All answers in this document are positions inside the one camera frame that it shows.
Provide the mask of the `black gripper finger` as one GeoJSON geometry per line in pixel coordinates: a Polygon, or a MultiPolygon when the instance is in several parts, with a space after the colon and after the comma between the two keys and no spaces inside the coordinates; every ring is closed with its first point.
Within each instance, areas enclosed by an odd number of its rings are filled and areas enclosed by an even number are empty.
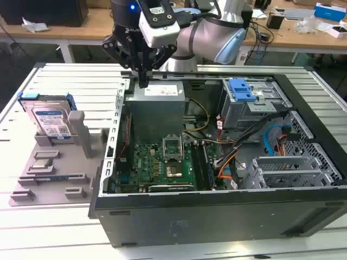
{"type": "Polygon", "coordinates": [[[177,50],[174,44],[159,48],[145,47],[143,51],[143,88],[149,83],[149,73],[158,70],[177,50]]]}
{"type": "Polygon", "coordinates": [[[126,36],[125,44],[120,44],[114,35],[108,35],[102,42],[102,48],[123,68],[131,69],[138,77],[139,88],[143,88],[143,66],[131,36],[126,36]]]}

